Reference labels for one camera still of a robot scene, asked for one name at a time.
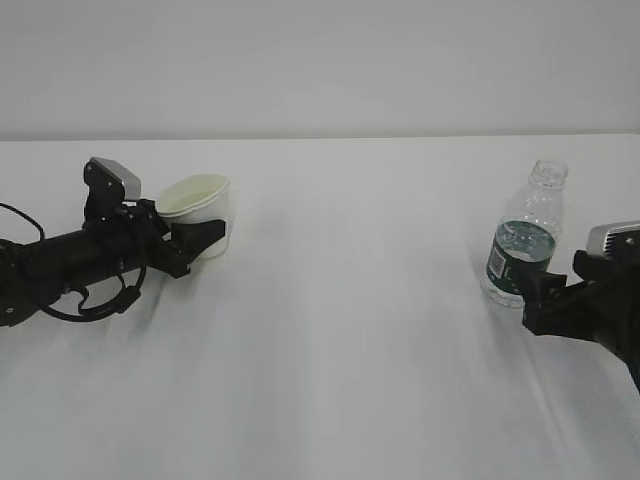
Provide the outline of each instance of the black cable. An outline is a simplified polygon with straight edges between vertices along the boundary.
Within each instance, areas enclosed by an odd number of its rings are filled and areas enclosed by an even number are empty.
[[[42,228],[42,226],[36,222],[33,218],[31,218],[29,215],[27,215],[26,213],[18,210],[16,207],[13,207],[11,205],[7,205],[6,203],[0,203],[0,208],[6,208],[7,210],[12,211],[13,213],[15,213],[16,215],[21,216],[22,218],[24,218],[27,222],[29,222],[31,225],[33,225],[34,227],[36,227],[36,229],[38,230],[38,233],[40,234],[40,242],[43,241],[46,236],[44,234],[44,228]]]

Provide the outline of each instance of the clear plastic bottle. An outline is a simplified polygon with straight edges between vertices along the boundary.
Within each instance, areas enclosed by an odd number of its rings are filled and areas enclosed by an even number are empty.
[[[494,302],[522,307],[510,272],[522,268],[546,270],[562,230],[562,190],[567,166],[554,160],[538,160],[529,183],[508,203],[493,240],[484,276],[484,290]]]

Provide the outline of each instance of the bottle label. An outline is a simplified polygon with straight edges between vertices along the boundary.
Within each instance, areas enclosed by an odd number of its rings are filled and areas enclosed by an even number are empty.
[[[529,271],[544,272],[551,263],[551,257],[542,260],[540,262],[526,262],[509,255],[500,245],[498,245],[497,238],[493,239],[493,247],[491,247],[491,255],[487,261],[487,276],[491,283],[498,287],[503,292],[510,293],[512,295],[520,295],[520,291],[513,279],[511,278],[511,272],[514,268],[528,269]]]

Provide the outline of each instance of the white tabletop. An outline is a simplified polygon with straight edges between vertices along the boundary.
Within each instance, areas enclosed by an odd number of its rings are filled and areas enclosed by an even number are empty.
[[[91,156],[129,167],[149,198],[229,176],[230,249],[197,275],[153,272],[125,315],[0,329],[2,478],[640,474],[624,365],[534,337],[478,286],[537,158],[570,167],[551,270],[570,271],[592,226],[639,218],[640,137],[2,143],[0,201],[49,236],[78,229]],[[35,238],[6,212],[0,226]]]

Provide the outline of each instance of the white wall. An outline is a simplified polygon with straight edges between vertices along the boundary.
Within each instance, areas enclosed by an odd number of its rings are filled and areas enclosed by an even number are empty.
[[[0,1],[5,140],[639,128],[639,0]]]

